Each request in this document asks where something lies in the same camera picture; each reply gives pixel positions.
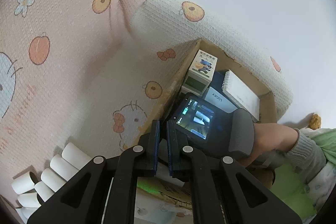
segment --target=cardboard tube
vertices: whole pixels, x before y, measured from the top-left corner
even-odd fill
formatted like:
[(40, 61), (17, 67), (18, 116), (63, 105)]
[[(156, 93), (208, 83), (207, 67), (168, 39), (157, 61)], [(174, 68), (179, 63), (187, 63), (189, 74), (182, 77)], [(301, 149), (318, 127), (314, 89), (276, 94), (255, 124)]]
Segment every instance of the cardboard tube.
[(77, 148), (73, 143), (68, 143), (62, 152), (62, 158), (81, 170), (92, 158)]
[(15, 209), (19, 217), (22, 219), (24, 224), (27, 224), (28, 219), (25, 217), (25, 215), (22, 212), (22, 208), (16, 208)]
[(23, 215), (28, 219), (38, 208), (26, 208), (22, 207), (21, 211)]
[(43, 181), (36, 183), (34, 188), (44, 202), (54, 194), (53, 190), (51, 190)]
[(29, 171), (16, 178), (11, 185), (14, 192), (17, 193), (18, 195), (21, 195), (25, 192), (34, 189), (34, 185), (37, 182), (38, 182), (37, 177), (34, 175), (33, 172)]
[(18, 195), (17, 200), (23, 207), (28, 208), (39, 208), (41, 203), (43, 203), (36, 192)]
[(42, 172), (41, 180), (54, 192), (57, 192), (66, 183), (49, 168)]
[(55, 155), (50, 162), (50, 167), (66, 181), (69, 181), (79, 170), (73, 167), (60, 155)]

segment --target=cartoon character on box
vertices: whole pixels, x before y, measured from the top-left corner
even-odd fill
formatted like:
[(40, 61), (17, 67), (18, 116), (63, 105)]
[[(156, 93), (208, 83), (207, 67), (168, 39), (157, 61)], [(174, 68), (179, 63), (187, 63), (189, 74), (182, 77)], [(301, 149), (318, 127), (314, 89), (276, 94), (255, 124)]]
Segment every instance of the cartoon character on box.
[(210, 69), (212, 68), (211, 63), (203, 59), (201, 59), (201, 62), (198, 62), (195, 67), (198, 68), (199, 72), (204, 72), (205, 74), (207, 74), (208, 71), (210, 71)]

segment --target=blue cartoon panda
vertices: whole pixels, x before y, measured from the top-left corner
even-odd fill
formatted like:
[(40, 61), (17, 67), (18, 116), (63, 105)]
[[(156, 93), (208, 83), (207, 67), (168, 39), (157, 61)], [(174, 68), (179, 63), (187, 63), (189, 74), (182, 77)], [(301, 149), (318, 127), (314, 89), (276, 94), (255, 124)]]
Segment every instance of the blue cartoon panda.
[(204, 72), (205, 74), (208, 73), (208, 71), (210, 71), (211, 67), (211, 63), (209, 63), (206, 60), (201, 59), (201, 62), (199, 62), (201, 65), (203, 65), (203, 67), (199, 68), (198, 71), (199, 72)]

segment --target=device screen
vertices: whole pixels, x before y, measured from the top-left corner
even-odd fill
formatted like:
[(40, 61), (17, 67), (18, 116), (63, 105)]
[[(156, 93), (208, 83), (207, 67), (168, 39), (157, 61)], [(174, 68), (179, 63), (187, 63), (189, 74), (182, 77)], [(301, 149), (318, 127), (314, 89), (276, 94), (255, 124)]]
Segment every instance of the device screen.
[(209, 133), (213, 116), (214, 111), (190, 98), (177, 118), (176, 123), (205, 140)]

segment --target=brown fuzzy object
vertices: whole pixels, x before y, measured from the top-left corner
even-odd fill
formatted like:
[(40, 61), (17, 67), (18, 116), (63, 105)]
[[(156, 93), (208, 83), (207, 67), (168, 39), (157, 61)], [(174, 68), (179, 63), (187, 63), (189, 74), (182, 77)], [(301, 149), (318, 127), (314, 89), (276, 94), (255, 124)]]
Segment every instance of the brown fuzzy object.
[(314, 114), (313, 117), (310, 119), (308, 127), (313, 130), (321, 128), (321, 117), (317, 114)]

